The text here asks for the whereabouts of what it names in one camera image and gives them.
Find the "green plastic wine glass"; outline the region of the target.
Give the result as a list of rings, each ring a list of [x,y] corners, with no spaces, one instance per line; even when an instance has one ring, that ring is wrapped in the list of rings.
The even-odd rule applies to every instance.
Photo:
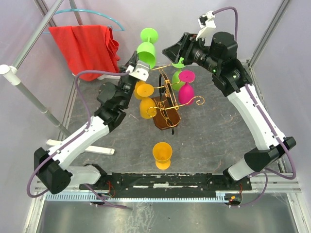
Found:
[[[183,64],[184,58],[180,58],[178,63],[172,63],[172,66],[177,69],[172,77],[172,88],[175,91],[179,91],[180,88],[185,84],[183,81],[180,81],[179,74],[182,72],[182,69],[185,67]]]

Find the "pink plastic wine glass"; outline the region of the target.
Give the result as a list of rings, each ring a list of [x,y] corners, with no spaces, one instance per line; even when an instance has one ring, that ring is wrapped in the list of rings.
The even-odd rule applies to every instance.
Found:
[[[195,80],[194,72],[190,70],[183,70],[179,74],[180,81],[184,82],[185,84],[179,89],[178,92],[178,101],[180,104],[192,104],[194,98],[194,89],[190,85],[191,82]]]

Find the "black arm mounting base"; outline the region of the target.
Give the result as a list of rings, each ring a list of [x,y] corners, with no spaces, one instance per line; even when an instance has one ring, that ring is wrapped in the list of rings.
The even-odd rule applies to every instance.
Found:
[[[212,173],[110,173],[90,186],[95,191],[112,191],[114,198],[213,198],[216,191],[249,191],[247,177],[229,181]]]

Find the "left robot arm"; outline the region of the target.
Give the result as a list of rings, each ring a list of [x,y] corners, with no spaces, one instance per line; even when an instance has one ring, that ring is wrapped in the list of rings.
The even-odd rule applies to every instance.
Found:
[[[101,86],[98,102],[100,108],[90,115],[88,122],[59,145],[49,150],[39,148],[34,153],[34,175],[52,194],[58,194],[70,185],[91,184],[103,189],[107,184],[106,172],[96,164],[71,166],[70,164],[86,148],[117,128],[126,116],[135,85],[138,81],[132,75],[138,62],[138,55],[122,66],[117,85],[107,82]]]

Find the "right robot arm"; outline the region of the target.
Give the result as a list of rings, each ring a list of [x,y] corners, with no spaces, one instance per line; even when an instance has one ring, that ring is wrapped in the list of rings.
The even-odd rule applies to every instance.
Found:
[[[235,106],[251,132],[256,147],[223,172],[222,183],[229,190],[235,189],[244,177],[289,155],[296,145],[296,140],[286,137],[264,109],[250,76],[237,58],[237,48],[232,34],[217,32],[209,46],[196,34],[183,33],[177,43],[162,50],[172,63],[196,63],[209,71],[214,85]]]

